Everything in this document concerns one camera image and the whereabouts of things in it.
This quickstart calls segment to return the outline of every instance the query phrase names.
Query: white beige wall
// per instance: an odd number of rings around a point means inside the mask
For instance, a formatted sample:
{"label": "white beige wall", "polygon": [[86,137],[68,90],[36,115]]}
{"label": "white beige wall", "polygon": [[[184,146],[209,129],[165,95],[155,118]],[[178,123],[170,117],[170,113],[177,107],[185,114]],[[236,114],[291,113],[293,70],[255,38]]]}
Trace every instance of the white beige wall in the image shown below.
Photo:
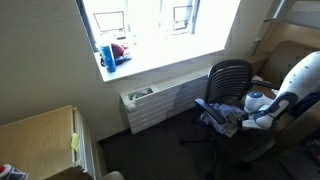
{"label": "white beige wall", "polygon": [[119,93],[243,57],[272,0],[242,0],[224,56],[188,62],[104,84],[74,0],[0,1],[0,125],[72,104],[98,140],[128,127]]}

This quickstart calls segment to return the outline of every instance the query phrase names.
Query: window sill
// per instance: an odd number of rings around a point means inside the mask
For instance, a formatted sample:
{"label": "window sill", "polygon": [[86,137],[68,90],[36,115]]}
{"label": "window sill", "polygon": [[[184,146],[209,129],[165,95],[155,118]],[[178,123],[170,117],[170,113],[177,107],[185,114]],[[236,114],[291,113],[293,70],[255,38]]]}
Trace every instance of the window sill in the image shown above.
{"label": "window sill", "polygon": [[174,64],[181,61],[190,60],[224,49],[221,43],[195,43],[201,41],[193,41],[187,38],[181,41],[171,39],[163,42],[145,43],[151,46],[138,45],[130,47],[132,59],[117,66],[117,70],[109,73],[106,67],[100,65],[100,55],[95,53],[95,59],[98,64],[102,79],[104,82],[114,81],[116,79],[128,77],[166,65]]}

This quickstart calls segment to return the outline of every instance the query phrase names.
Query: bottle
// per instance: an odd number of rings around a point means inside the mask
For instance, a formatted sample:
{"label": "bottle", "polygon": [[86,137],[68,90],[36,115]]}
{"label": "bottle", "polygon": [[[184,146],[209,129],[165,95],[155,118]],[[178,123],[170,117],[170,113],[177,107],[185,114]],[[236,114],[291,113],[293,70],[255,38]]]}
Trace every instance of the bottle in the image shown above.
{"label": "bottle", "polygon": [[114,61],[111,43],[100,43],[98,44],[98,49],[102,56],[104,65],[107,68],[107,71],[112,73],[116,71],[116,63]]}
{"label": "bottle", "polygon": [[26,180],[28,174],[12,167],[9,164],[0,165],[0,179],[4,180]]}

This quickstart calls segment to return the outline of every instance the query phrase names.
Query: white robot toy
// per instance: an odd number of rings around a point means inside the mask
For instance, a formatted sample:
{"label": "white robot toy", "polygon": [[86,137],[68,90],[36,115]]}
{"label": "white robot toy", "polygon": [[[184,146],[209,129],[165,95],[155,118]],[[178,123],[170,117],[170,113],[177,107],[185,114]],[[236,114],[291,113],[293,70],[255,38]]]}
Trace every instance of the white robot toy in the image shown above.
{"label": "white robot toy", "polygon": [[261,92],[250,92],[245,101],[248,119],[241,121],[244,128],[270,129],[279,117],[311,93],[320,92],[320,51],[302,59],[284,79],[275,99]]}

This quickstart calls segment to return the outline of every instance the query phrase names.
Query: chair armrest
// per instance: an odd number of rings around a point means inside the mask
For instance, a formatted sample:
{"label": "chair armrest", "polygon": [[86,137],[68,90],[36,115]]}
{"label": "chair armrest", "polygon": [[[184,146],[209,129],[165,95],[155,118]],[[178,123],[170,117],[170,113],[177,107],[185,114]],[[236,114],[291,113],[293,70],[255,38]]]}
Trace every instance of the chair armrest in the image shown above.
{"label": "chair armrest", "polygon": [[263,81],[252,80],[251,83],[253,85],[263,86],[263,87],[267,87],[267,88],[270,88],[270,89],[275,89],[275,90],[279,90],[280,89],[280,87],[278,87],[278,86],[274,86],[271,83],[267,83],[267,82],[263,82]]}
{"label": "chair armrest", "polygon": [[223,117],[217,110],[210,107],[201,98],[197,98],[195,102],[205,111],[207,111],[219,124],[224,124],[227,122],[227,119],[225,117]]}

